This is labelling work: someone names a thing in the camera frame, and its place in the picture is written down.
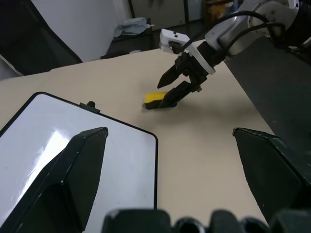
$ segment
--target black frame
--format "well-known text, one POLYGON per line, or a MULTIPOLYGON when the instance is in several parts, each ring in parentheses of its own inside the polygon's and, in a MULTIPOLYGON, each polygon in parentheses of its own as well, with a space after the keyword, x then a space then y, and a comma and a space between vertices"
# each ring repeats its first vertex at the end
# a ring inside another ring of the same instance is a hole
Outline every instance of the black frame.
MULTIPOLYGON (((38 95, 47 95, 47 96, 50 96, 52 98, 55 98, 57 100, 60 100, 60 101, 63 101, 63 102, 66 102, 68 104, 72 104, 76 107, 79 107, 81 108, 78 104, 76 103, 73 103, 73 102, 70 102, 68 100, 65 100, 65 99, 62 99, 60 97, 57 97, 57 96, 54 96, 52 94, 49 94, 47 92, 36 92, 34 93, 32 96, 30 96, 30 98, 22 105, 22 107, 13 115, 13 117, 8 121, 8 123, 5 124, 5 126, 0 130, 0 137, 8 130, 8 128, 13 124, 13 122, 18 118, 18 116, 27 108, 27 106, 31 103, 31 101, 34 100, 34 98, 38 95)), ((114 120, 118 123, 121 123, 123 125, 126 125, 126 126, 129 126, 129 127, 132 127, 136 130, 139 130, 139 131, 142 131, 144 133, 148 133, 150 135, 152 135, 153 137, 155 137, 155 190, 154 190, 154 209, 157 209, 157 162, 158 162, 158 138, 157 136, 154 134, 154 133, 151 133, 149 131, 146 131, 146 130, 143 130, 141 128, 138 128, 134 125, 130 125, 128 123, 125 123, 123 121, 120 121, 120 120, 117 120, 115 118, 112 118, 110 116, 107 116, 105 114, 102 114, 102 113, 94 113, 94 114, 97 114, 97 115, 100 115, 102 117, 106 117, 110 120, 114 120)))

